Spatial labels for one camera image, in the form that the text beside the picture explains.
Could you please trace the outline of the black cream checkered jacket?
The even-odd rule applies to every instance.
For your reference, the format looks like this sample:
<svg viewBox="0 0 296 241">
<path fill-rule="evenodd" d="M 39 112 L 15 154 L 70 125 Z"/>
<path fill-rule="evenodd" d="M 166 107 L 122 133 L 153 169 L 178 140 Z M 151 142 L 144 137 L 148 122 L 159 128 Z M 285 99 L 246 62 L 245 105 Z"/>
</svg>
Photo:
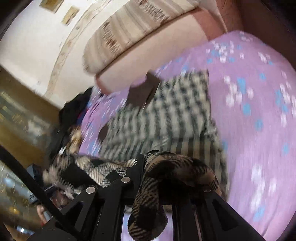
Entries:
<svg viewBox="0 0 296 241">
<path fill-rule="evenodd" d="M 175 177 L 224 197 L 228 191 L 226 156 L 211 118 L 207 70 L 161 81 L 148 73 L 131 88 L 125 105 L 99 133 L 99 156 L 65 153 L 43 171 L 43 181 L 73 197 L 88 180 L 108 187 L 124 177 L 140 158 L 145 171 L 128 220 L 134 240 L 153 240 L 168 219 L 159 202 L 159 186 Z"/>
</svg>

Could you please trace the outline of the black clothes pile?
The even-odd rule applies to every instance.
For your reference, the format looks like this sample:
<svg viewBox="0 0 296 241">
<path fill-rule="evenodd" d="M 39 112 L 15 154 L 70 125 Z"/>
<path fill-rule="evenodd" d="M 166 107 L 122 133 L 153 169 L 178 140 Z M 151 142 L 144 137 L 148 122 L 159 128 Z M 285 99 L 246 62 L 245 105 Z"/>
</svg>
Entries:
<svg viewBox="0 0 296 241">
<path fill-rule="evenodd" d="M 74 99 L 66 102 L 58 113 L 58 126 L 51 132 L 51 142 L 47 149 L 50 160 L 57 156 L 61 149 L 67 146 L 70 141 L 71 128 L 77 124 L 79 117 L 86 110 L 86 106 L 92 94 L 93 87 L 78 94 Z"/>
</svg>

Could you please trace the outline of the brown cream patterned cloth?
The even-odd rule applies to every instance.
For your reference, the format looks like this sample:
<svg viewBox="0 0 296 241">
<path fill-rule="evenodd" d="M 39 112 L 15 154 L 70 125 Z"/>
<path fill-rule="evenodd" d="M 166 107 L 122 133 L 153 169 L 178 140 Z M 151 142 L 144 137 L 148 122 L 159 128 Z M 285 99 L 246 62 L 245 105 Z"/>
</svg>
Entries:
<svg viewBox="0 0 296 241">
<path fill-rule="evenodd" d="M 77 154 L 79 152 L 82 143 L 82 132 L 79 126 L 75 126 L 71 129 L 70 140 L 67 144 L 67 151 L 71 154 Z"/>
</svg>

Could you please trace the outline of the wooden glass cabinet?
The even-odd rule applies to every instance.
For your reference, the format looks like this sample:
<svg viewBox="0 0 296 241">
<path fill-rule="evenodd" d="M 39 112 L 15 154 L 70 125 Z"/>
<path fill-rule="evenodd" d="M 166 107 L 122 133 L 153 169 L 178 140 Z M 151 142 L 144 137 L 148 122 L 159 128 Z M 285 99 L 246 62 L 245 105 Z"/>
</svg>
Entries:
<svg viewBox="0 0 296 241">
<path fill-rule="evenodd" d="M 58 109 L 1 68 L 1 146 L 24 168 L 44 168 Z M 30 204 L 30 190 L 1 163 L 1 219 L 9 226 L 37 230 L 42 222 Z"/>
</svg>

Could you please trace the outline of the purple floral bed sheet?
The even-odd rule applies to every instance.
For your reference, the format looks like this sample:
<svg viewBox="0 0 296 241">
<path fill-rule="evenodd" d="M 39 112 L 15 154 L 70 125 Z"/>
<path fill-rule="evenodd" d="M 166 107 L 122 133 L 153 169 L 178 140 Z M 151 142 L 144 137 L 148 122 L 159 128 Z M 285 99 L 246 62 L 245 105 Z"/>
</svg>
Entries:
<svg viewBox="0 0 296 241">
<path fill-rule="evenodd" d="M 233 31 L 153 67 L 166 80 L 208 69 L 212 116 L 227 154 L 229 204 L 266 240 L 295 213 L 295 70 L 255 36 Z"/>
</svg>

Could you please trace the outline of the striped beige bolster pillow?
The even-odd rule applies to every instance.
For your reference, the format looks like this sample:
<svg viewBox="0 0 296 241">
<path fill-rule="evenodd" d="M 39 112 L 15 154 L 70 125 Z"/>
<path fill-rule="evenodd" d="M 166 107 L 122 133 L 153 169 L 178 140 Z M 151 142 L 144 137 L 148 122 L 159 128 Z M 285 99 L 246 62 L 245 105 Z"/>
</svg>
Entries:
<svg viewBox="0 0 296 241">
<path fill-rule="evenodd" d="M 196 9 L 200 1 L 129 1 L 88 40 L 83 53 L 87 73 L 97 74 L 162 25 Z"/>
</svg>

